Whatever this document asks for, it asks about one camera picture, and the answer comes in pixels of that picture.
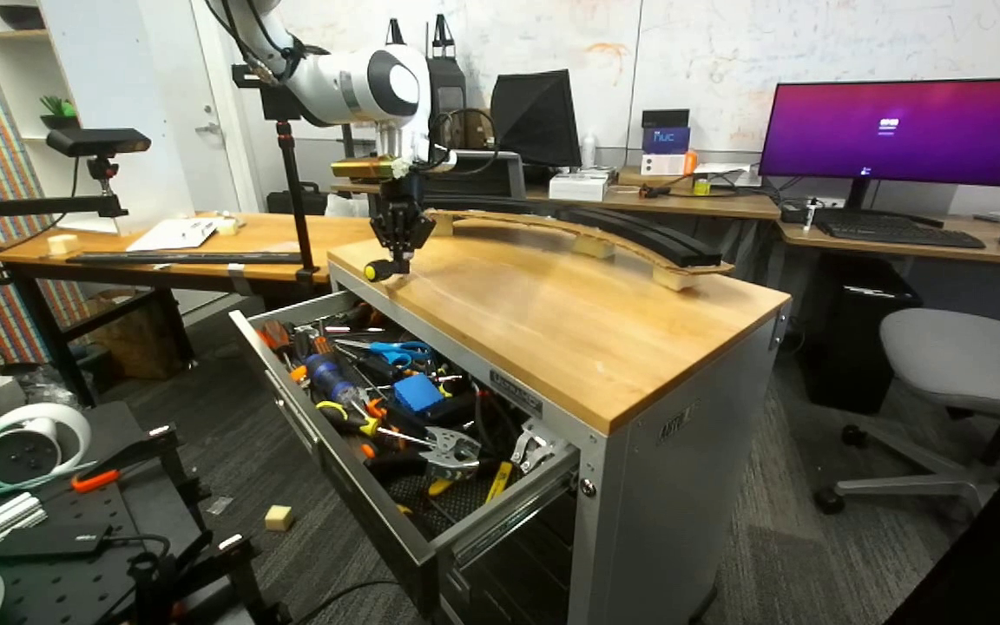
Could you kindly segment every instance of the office chair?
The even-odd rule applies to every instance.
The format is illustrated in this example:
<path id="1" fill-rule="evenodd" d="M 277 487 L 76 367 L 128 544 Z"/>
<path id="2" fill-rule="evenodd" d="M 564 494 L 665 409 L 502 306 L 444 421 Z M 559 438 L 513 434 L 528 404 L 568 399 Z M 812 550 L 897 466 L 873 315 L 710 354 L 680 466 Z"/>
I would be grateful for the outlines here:
<path id="1" fill-rule="evenodd" d="M 950 312 L 950 309 L 899 309 L 882 320 L 882 352 L 897 370 L 897 383 L 918 394 L 950 409 L 950 418 L 984 418 L 998 425 L 984 467 L 967 467 L 946 456 L 936 456 L 891 425 L 843 427 L 843 441 L 880 441 L 924 477 L 885 477 L 885 480 L 841 480 L 818 488 L 818 506 L 827 512 L 843 511 L 843 496 L 962 496 L 973 511 L 995 496 L 998 480 L 990 466 L 1000 456 L 1000 320 Z"/>

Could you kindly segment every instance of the whiteboard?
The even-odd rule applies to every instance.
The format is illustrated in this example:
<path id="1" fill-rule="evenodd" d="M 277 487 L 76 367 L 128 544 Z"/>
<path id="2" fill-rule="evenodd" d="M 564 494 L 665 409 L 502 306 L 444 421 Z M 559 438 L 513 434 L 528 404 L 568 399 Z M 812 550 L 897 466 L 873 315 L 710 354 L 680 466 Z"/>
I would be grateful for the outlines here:
<path id="1" fill-rule="evenodd" d="M 697 148 L 762 148 L 781 78 L 1000 76 L 998 0 L 284 0 L 309 45 L 362 53 L 447 12 L 488 103 L 497 74 L 571 69 L 585 137 L 641 146 L 644 107 L 691 107 Z"/>

